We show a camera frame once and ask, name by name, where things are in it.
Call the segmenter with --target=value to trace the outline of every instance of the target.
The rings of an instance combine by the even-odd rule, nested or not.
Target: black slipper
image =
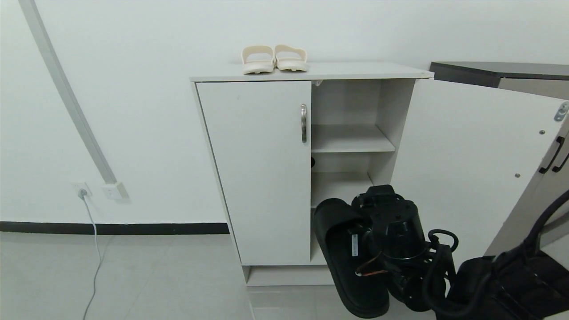
[[[343,200],[327,199],[317,206],[312,226],[346,309],[360,318],[375,318],[389,309],[389,293],[383,275],[356,275],[356,269],[373,258],[361,248],[363,234],[358,235],[358,231],[364,230],[363,222]]]

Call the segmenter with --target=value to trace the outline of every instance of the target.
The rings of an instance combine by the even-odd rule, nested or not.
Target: cabinet door
[[[440,228],[458,235],[455,264],[483,255],[500,230],[558,135],[562,123],[554,116],[562,102],[415,83],[391,183],[417,204],[425,233]]]
[[[308,264],[310,81],[197,90],[242,265]]]

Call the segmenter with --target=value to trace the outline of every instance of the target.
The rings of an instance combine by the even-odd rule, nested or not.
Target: white slide sandal
[[[282,52],[289,52],[296,55],[279,55]],[[302,48],[293,48],[279,44],[275,47],[275,57],[279,70],[308,71],[308,58],[306,51]]]
[[[250,55],[268,55],[266,60],[249,60]],[[250,46],[241,52],[243,61],[243,74],[272,72],[275,69],[275,51],[269,46]]]

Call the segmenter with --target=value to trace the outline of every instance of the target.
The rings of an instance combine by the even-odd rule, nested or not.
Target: metal door handle
[[[544,174],[546,173],[549,168],[551,167],[551,165],[553,164],[553,162],[555,161],[555,158],[557,158],[557,155],[559,154],[559,152],[561,151],[561,148],[563,147],[563,143],[565,142],[565,138],[559,136],[557,137],[557,139],[555,140],[555,142],[557,142],[559,144],[559,146],[557,147],[557,151],[555,152],[555,154],[553,155],[553,158],[551,159],[551,161],[549,162],[549,165],[547,165],[547,167],[541,167],[539,168],[539,173]],[[559,170],[561,170],[561,168],[563,168],[563,165],[565,164],[565,161],[563,161],[563,163],[561,164],[561,167],[555,167],[558,168],[557,170],[555,168],[552,169],[553,172],[559,172]]]
[[[306,104],[300,105],[300,130],[302,134],[302,143],[306,142]]]
[[[553,167],[553,169],[551,169],[551,171],[553,171],[553,172],[560,172],[561,169],[563,169],[563,166],[565,165],[565,163],[567,162],[567,159],[569,159],[569,153],[567,153],[567,156],[565,157],[565,159],[563,160],[563,162],[561,163],[561,165],[560,165],[559,167],[558,167],[558,166]]]

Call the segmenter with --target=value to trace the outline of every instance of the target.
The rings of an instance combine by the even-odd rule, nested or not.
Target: shoe label
[[[357,257],[357,235],[352,235],[352,257]]]

